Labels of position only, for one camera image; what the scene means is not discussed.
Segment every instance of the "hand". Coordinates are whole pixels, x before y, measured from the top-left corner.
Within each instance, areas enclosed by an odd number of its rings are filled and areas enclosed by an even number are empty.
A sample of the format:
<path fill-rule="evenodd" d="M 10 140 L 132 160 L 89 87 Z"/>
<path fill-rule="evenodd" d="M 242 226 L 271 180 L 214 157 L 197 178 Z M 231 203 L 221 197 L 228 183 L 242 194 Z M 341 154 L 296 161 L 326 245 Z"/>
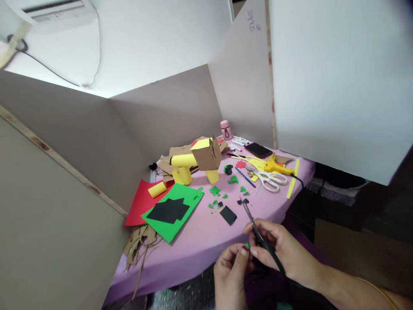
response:
<path fill-rule="evenodd" d="M 244 279 L 254 269 L 253 257 L 241 243 L 226 248 L 214 266 L 216 310 L 247 309 Z"/>
<path fill-rule="evenodd" d="M 286 276 L 302 286 L 315 289 L 323 277 L 323 264 L 318 262 L 282 225 L 263 219 L 254 220 L 261 236 L 275 248 Z M 251 223 L 244 228 L 250 234 L 250 252 L 264 265 L 279 270 L 267 250 L 257 246 Z"/>

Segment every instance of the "fingernail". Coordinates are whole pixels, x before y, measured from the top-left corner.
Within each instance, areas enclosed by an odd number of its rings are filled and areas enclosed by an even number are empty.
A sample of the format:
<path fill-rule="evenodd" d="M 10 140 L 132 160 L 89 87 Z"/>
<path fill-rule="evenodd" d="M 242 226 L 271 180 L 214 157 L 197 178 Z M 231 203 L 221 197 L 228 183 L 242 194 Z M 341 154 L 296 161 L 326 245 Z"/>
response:
<path fill-rule="evenodd" d="M 244 246 L 244 245 L 242 246 L 241 254 L 242 254 L 243 256 L 247 256 L 247 254 L 248 254 L 248 249 L 247 249 L 247 247 Z"/>
<path fill-rule="evenodd" d="M 253 255 L 253 257 L 257 257 L 257 251 L 254 250 L 253 248 L 250 249 L 251 254 Z"/>

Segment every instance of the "pencil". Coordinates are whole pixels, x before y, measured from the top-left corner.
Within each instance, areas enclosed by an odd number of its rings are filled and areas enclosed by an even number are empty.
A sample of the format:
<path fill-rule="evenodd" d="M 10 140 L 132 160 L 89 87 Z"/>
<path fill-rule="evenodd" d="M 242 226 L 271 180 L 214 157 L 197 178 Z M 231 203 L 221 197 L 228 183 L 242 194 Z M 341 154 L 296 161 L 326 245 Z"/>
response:
<path fill-rule="evenodd" d="M 235 169 L 236 169 L 254 188 L 256 188 L 256 186 L 255 186 L 246 176 L 244 176 L 244 174 L 243 174 L 237 167 L 235 167 Z"/>

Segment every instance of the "wooden board edge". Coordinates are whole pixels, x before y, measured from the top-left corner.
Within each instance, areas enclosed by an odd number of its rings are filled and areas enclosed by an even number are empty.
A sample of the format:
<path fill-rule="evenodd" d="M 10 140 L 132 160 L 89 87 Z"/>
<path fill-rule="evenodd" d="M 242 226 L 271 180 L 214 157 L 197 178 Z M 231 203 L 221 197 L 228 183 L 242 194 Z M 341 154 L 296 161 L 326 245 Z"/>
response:
<path fill-rule="evenodd" d="M 34 132 L 28 129 L 22 122 L 20 122 L 15 116 L 7 111 L 2 105 L 0 105 L 0 116 L 17 129 L 21 134 L 28 138 L 31 142 L 37 145 L 43 152 L 50 156 L 54 161 L 61 165 L 67 172 L 78 179 L 84 186 L 93 191 L 97 196 L 103 199 L 109 204 L 115 211 L 117 211 L 124 218 L 128 216 L 128 213 L 123 210 L 116 202 L 103 193 L 96 185 L 90 182 L 81 172 L 68 163 L 62 156 L 60 156 L 54 149 L 47 145 L 41 138 L 39 138 Z"/>

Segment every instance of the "red paper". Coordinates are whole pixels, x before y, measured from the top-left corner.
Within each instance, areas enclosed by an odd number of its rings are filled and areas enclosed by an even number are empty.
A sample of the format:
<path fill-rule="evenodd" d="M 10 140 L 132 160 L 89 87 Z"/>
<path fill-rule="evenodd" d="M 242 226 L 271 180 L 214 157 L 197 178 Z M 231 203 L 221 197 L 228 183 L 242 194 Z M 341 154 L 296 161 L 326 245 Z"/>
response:
<path fill-rule="evenodd" d="M 132 202 L 132 207 L 130 207 L 128 218 L 126 219 L 125 226 L 137 226 L 145 224 L 146 221 L 141 217 L 142 214 L 147 212 L 153 206 L 155 206 L 165 195 L 169 192 L 172 188 L 172 185 L 175 183 L 174 181 L 169 181 L 165 183 L 166 191 L 160 194 L 159 196 L 152 198 L 148 192 L 148 189 L 156 184 L 156 183 L 148 183 L 144 180 L 141 180 L 139 183 L 138 190 L 136 191 L 135 198 Z"/>
<path fill-rule="evenodd" d="M 238 169 L 242 169 L 242 168 L 244 168 L 246 165 L 247 165 L 246 162 L 244 162 L 244 161 L 239 161 L 239 162 L 237 162 L 237 164 L 236 164 L 235 166 L 236 166 Z"/>

